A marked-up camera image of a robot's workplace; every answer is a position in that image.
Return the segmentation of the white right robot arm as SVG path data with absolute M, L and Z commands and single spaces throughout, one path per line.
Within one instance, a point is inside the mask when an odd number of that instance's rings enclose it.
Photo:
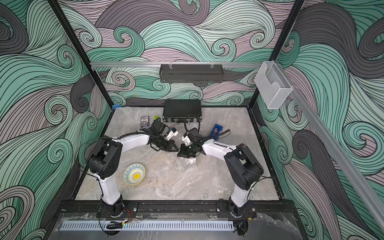
M 195 158 L 204 154 L 223 160 L 235 183 L 229 199 L 233 215 L 241 215 L 241 211 L 249 201 L 249 195 L 256 183 L 263 177 L 264 169 L 250 148 L 245 144 L 238 146 L 226 145 L 216 140 L 206 140 L 181 144 L 179 158 Z

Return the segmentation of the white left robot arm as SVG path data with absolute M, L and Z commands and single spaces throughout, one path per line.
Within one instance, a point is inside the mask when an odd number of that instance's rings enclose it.
M 111 216 L 119 216 L 124 208 L 123 197 L 115 178 L 121 154 L 145 145 L 149 145 L 157 152 L 179 151 L 175 141 L 145 132 L 128 133 L 118 138 L 101 136 L 91 151 L 88 168 L 98 180 L 102 191 L 103 206 Z

